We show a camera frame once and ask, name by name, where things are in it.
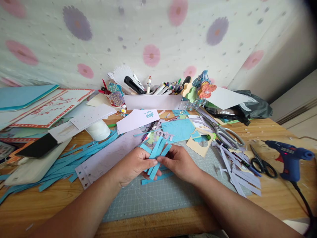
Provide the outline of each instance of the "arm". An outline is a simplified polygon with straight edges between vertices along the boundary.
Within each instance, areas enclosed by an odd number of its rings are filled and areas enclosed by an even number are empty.
[[[136,148],[100,177],[71,204],[39,227],[31,237],[94,237],[103,216],[122,187],[157,164]]]
[[[173,145],[167,157],[159,157],[158,161],[198,190],[229,237],[302,237],[272,214],[202,171],[183,147]]]

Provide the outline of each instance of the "black cable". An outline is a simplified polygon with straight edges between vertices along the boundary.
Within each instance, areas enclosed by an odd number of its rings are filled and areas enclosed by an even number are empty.
[[[298,191],[300,197],[302,198],[302,200],[303,200],[303,202],[304,202],[304,204],[305,204],[305,206],[306,206],[307,212],[308,212],[308,216],[309,216],[310,221],[309,221],[308,229],[307,229],[307,231],[304,233],[304,236],[307,237],[307,236],[310,234],[311,229],[313,228],[313,223],[314,223],[314,219],[315,219],[315,218],[314,218],[313,212],[312,212],[311,209],[310,209],[310,206],[309,206],[308,202],[306,201],[306,198],[304,197],[304,195],[302,194],[300,188],[298,187],[297,182],[292,182],[292,181],[290,181],[290,182],[291,182],[291,184],[294,186],[294,188],[296,189],[296,191]]]

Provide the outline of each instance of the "polka dot backdrop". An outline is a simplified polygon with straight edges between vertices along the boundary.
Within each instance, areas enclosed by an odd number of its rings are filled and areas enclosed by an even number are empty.
[[[0,80],[8,86],[58,83],[99,89],[115,66],[143,82],[196,78],[208,70],[227,87],[258,70],[278,40],[288,0],[0,0]],[[267,31],[279,22],[281,26]]]

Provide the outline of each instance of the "blue glue gun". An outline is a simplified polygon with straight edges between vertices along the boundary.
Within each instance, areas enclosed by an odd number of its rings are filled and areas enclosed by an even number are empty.
[[[297,182],[300,180],[300,159],[311,160],[314,158],[314,153],[304,148],[296,148],[293,145],[274,140],[263,140],[263,142],[280,153],[280,156],[276,159],[284,163],[284,170],[280,175],[288,181]]]

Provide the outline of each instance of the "thread spool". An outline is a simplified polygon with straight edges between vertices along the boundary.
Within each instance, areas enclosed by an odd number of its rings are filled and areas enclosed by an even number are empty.
[[[110,129],[103,120],[97,121],[86,129],[95,141],[106,139],[110,135]]]

